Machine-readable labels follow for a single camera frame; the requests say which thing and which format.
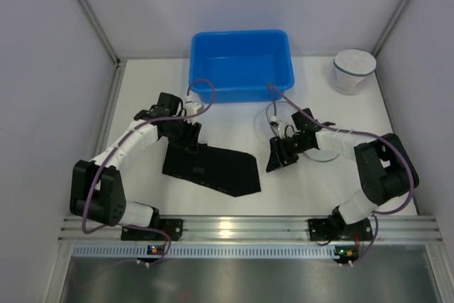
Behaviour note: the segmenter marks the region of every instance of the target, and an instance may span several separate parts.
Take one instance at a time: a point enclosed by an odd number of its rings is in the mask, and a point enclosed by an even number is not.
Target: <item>white table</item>
[[[391,126],[377,80],[372,77],[363,92],[339,94],[328,83],[332,57],[292,58],[295,85],[286,92],[301,108],[311,108],[320,121],[333,121],[342,128],[355,128],[379,135]],[[128,127],[141,109],[155,104],[160,92],[184,97],[188,85],[189,60],[129,60],[118,95],[109,144]],[[202,115],[199,142],[213,147],[250,153],[257,158],[262,191],[233,198],[212,189],[162,175],[167,141],[146,150],[123,174],[128,200],[157,207],[161,214],[200,215],[326,215],[359,188],[356,164],[337,158],[316,162],[305,155],[296,165],[265,172],[270,156],[268,140],[273,137],[265,118],[266,102],[215,104]],[[399,206],[395,198],[380,209]],[[415,215],[411,202],[400,215]]]

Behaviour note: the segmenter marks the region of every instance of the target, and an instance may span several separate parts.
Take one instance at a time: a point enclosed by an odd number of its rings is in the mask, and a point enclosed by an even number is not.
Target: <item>blue plastic bin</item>
[[[267,82],[281,91],[294,84],[287,34],[279,30],[197,33],[192,38],[189,83],[198,78],[213,83],[216,103],[271,101]],[[206,83],[196,83],[192,90],[203,102],[210,101]]]

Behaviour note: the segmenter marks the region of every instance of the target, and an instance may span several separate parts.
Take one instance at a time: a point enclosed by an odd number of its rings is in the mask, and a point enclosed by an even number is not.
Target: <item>white container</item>
[[[362,50],[349,49],[340,51],[333,61],[330,83],[342,94],[357,94],[362,89],[363,81],[372,75],[377,61],[370,53]]]

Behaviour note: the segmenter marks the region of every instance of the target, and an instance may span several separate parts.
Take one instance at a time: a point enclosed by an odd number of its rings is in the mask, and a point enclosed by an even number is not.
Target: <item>white wall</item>
[[[379,57],[392,121],[454,261],[454,0],[413,0]]]
[[[89,0],[121,57],[188,55],[200,31],[281,28],[292,53],[372,50],[399,0]]]
[[[75,0],[0,0],[0,302],[38,302],[112,64]]]

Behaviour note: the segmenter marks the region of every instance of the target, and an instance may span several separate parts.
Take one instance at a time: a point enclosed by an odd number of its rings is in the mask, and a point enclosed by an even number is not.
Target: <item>white cylindrical robot base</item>
[[[147,227],[150,225],[153,212],[152,207],[137,202],[126,202],[125,213],[118,224]]]
[[[344,222],[350,225],[367,218],[376,208],[378,206],[366,197],[362,189],[359,189],[349,200],[339,206],[339,213]]]

